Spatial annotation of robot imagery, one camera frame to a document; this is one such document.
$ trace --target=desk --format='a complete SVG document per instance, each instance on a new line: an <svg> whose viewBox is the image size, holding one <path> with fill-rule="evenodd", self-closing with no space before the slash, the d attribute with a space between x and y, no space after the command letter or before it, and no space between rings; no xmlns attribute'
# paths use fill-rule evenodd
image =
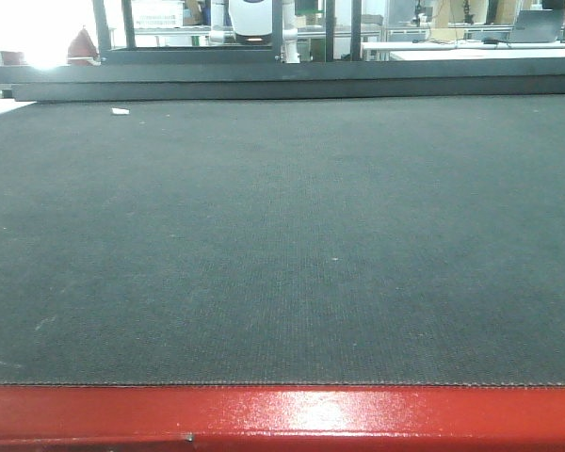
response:
<svg viewBox="0 0 565 452"><path fill-rule="evenodd" d="M454 50L485 50L485 51L523 51L523 50L565 50L564 42L550 43L514 43L514 44L483 44L480 41L459 41L449 43L439 42L363 42L362 54L364 61L372 61L383 57L387 59L394 52L441 52Z"/></svg>
<svg viewBox="0 0 565 452"><path fill-rule="evenodd" d="M565 57L565 49L454 49L448 52L419 51L391 52L391 60L423 61L448 59L498 59L498 58L561 58Z"/></svg>

